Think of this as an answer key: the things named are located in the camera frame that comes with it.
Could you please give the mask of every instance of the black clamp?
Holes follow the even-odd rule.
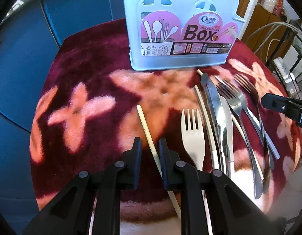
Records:
[[[261,98],[264,108],[285,114],[302,128],[302,100],[267,93]]]
[[[141,161],[141,139],[105,171],[80,172],[28,224],[23,235],[88,235],[97,196],[92,234],[120,233],[120,191],[135,190]]]
[[[205,190],[213,234],[280,235],[274,223],[220,170],[197,170],[159,141],[164,188],[181,191],[182,235],[208,235]]]

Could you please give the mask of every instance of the bolt head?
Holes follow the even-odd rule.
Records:
[[[223,173],[220,170],[216,169],[213,171],[213,175],[216,177],[221,177]]]
[[[123,161],[117,161],[114,165],[118,168],[122,168],[125,165],[125,163]]]
[[[88,172],[86,172],[85,170],[83,170],[78,175],[79,175],[80,178],[85,178],[85,177],[88,176]]]
[[[176,162],[176,165],[177,165],[178,167],[185,167],[185,166],[186,166],[186,163],[185,163],[184,161],[177,161],[177,162]]]

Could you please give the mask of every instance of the maroon blanket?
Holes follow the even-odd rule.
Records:
[[[233,45],[226,64],[201,70],[207,72],[214,83],[215,75],[234,83],[233,74],[239,72],[249,78],[260,96],[267,92],[285,95],[269,70],[239,40]],[[122,193],[121,220],[125,221],[122,230],[128,234],[148,234],[166,227],[172,234],[176,233],[180,223],[163,189],[136,105],[143,108],[155,144],[160,137],[166,137],[168,147],[191,163],[183,149],[180,117],[183,109],[199,107],[194,85],[200,85],[195,68],[133,71],[124,19],[94,26],[67,38],[51,66],[31,132],[31,173],[39,208],[78,172],[100,171],[119,160],[138,136],[143,141],[141,175],[136,191]],[[255,113],[255,106],[247,94],[246,97]],[[302,138],[299,128],[284,115],[264,108],[261,115],[280,153],[280,159],[274,159],[269,192],[254,199],[248,152],[235,127],[234,182],[266,212],[299,162]],[[243,122],[263,168],[260,140],[246,116]],[[204,170],[211,170],[208,144]]]

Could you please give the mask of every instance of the fork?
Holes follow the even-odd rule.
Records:
[[[261,143],[263,145],[263,136],[261,131],[259,130],[257,124],[255,123],[255,121],[252,119],[252,117],[250,116],[249,112],[248,112],[248,105],[247,105],[247,100],[244,96],[244,94],[238,89],[236,88],[234,85],[232,85],[229,81],[227,80],[221,80],[218,76],[215,76],[215,78],[218,80],[218,82],[224,83],[225,85],[227,85],[228,87],[230,87],[236,94],[236,96],[239,98],[240,102],[241,102],[241,108],[244,110],[245,114],[248,116],[248,118],[250,119],[254,129],[256,130]]]
[[[245,128],[243,126],[243,123],[242,123],[242,119],[241,119],[241,112],[242,112],[241,101],[233,93],[233,91],[227,85],[225,85],[224,83],[220,82],[216,87],[217,87],[217,90],[218,90],[219,94],[227,100],[229,106],[233,110],[233,113],[235,114],[236,119],[238,120],[238,122],[239,122],[239,124],[240,124],[240,126],[243,130],[243,134],[244,134],[246,142],[247,142],[247,147],[248,147],[248,150],[249,150],[251,165],[252,165],[252,170],[253,170],[255,198],[258,199],[258,198],[261,197],[261,195],[263,193],[262,180],[261,180],[259,169],[257,168],[257,165],[256,165],[255,154],[253,152],[253,149],[251,147],[248,135],[247,135],[247,133],[245,131]]]
[[[263,122],[262,122],[262,119],[261,119],[261,115],[260,115],[260,109],[259,109],[260,98],[259,98],[259,94],[258,94],[255,86],[252,83],[250,83],[249,81],[247,81],[240,74],[236,74],[234,76],[234,79],[236,80],[236,82],[241,87],[243,87],[251,95],[252,101],[256,105],[257,116],[258,116],[261,132],[262,132],[262,140],[263,140],[262,144],[263,144],[263,147],[264,147],[264,160],[265,160],[265,162],[264,162],[263,192],[266,193],[268,191],[268,188],[269,188],[270,167],[273,166],[273,168],[271,168],[273,170],[274,169],[274,165],[272,165],[272,163],[273,163],[273,157],[271,156],[271,152],[268,149],[268,144],[267,144],[267,139],[266,139],[266,135],[265,135],[264,125],[263,125]]]
[[[199,110],[197,109],[197,122],[198,128],[196,127],[196,121],[194,116],[194,109],[192,109],[192,129],[191,129],[191,120],[190,113],[187,110],[187,124],[188,130],[186,129],[186,119],[185,119],[185,111],[183,110],[181,113],[181,137],[183,139],[183,147],[185,148],[187,154],[195,165],[197,170],[203,170],[203,160],[205,156],[205,140],[204,140],[204,132],[203,125],[201,120],[201,115]],[[212,225],[209,218],[209,207],[205,197],[204,190],[202,190],[202,197],[205,206],[205,214],[208,221],[208,230],[209,234],[212,235]]]

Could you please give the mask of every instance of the blue cabinet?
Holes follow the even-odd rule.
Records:
[[[42,0],[57,42],[86,28],[112,20],[109,0]]]
[[[24,5],[0,31],[0,113],[30,132],[58,52],[38,2]]]
[[[30,133],[0,114],[0,212],[17,234],[38,213],[31,181]]]

